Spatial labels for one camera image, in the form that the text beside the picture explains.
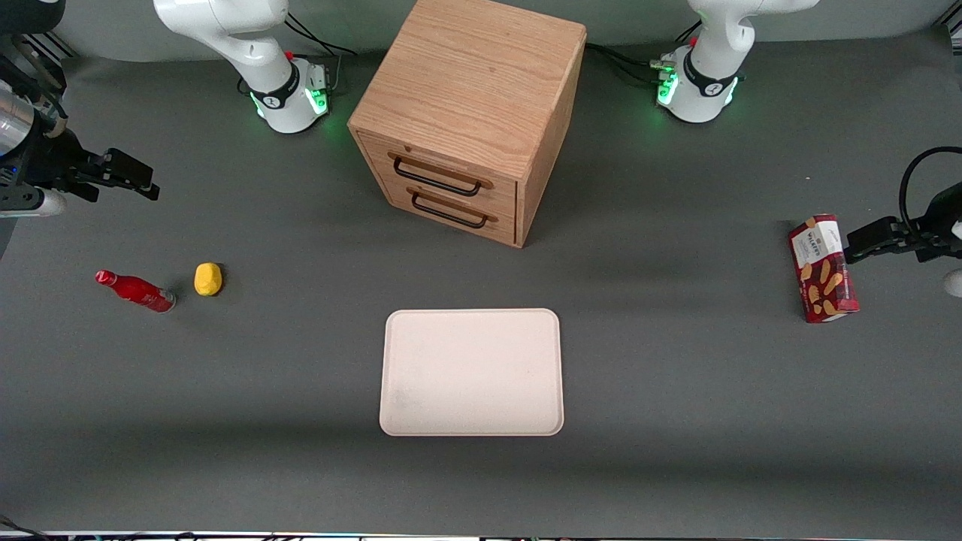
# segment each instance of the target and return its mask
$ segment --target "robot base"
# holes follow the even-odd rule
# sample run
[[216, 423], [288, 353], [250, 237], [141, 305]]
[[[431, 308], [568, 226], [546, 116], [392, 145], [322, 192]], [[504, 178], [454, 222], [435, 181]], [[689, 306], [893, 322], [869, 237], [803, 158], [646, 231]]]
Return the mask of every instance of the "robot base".
[[257, 106], [257, 114], [266, 120], [274, 131], [294, 134], [311, 127], [328, 111], [327, 75], [323, 65], [314, 65], [304, 59], [291, 61], [300, 72], [297, 91], [288, 98], [281, 109], [270, 109], [258, 101], [253, 94], [251, 99]]
[[[691, 49], [691, 46], [683, 45], [662, 55], [661, 60], [667, 65], [681, 66]], [[724, 106], [731, 103], [732, 92], [738, 84], [738, 78], [727, 89], [719, 84], [718, 94], [706, 97], [701, 95], [701, 90], [688, 78], [684, 69], [676, 67], [668, 74], [668, 79], [658, 87], [656, 101], [673, 115], [692, 123], [707, 122], [718, 116]]]

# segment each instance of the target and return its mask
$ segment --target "red bottle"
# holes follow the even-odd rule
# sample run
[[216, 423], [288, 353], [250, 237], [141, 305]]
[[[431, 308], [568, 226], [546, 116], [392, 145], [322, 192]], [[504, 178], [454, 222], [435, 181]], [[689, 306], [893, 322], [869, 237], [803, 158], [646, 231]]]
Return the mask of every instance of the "red bottle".
[[146, 306], [154, 312], [169, 312], [177, 303], [177, 296], [173, 293], [136, 276], [118, 276], [109, 270], [98, 270], [96, 278], [98, 284], [111, 288], [120, 298]]

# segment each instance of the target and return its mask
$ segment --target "metal cylinder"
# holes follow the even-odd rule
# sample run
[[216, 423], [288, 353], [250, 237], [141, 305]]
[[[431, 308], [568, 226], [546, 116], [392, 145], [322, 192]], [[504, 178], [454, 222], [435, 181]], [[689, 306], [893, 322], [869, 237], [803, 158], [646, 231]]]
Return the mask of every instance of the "metal cylinder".
[[27, 138], [36, 110], [30, 103], [0, 84], [0, 156]]

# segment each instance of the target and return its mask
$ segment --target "green led light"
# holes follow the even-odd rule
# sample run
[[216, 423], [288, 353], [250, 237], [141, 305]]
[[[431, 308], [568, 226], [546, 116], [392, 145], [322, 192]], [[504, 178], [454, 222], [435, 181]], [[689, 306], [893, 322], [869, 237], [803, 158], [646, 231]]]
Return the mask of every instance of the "green led light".
[[264, 118], [264, 111], [261, 111], [261, 104], [257, 102], [257, 98], [254, 97], [254, 92], [250, 92], [250, 99], [254, 102], [254, 107], [257, 108], [257, 116]]
[[324, 90], [304, 89], [304, 95], [311, 102], [311, 107], [318, 115], [327, 113], [327, 92]]
[[668, 105], [671, 103], [671, 99], [674, 97], [674, 91], [678, 88], [678, 76], [674, 73], [671, 75], [668, 81], [662, 83], [662, 89], [658, 91], [658, 101], [662, 105]]
[[731, 82], [731, 89], [728, 89], [728, 97], [724, 99], [725, 105], [728, 105], [729, 103], [731, 103], [731, 98], [734, 95], [735, 87], [737, 86], [738, 86], [738, 77], [735, 77], [735, 80]]

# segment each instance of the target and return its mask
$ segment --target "wooden cabinet top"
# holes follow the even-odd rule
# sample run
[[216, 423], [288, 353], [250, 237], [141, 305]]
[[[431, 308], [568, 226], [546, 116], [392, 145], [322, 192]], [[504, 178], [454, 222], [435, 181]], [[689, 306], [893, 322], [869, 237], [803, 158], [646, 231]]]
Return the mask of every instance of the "wooden cabinet top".
[[418, 0], [349, 125], [525, 179], [586, 36], [489, 0]]

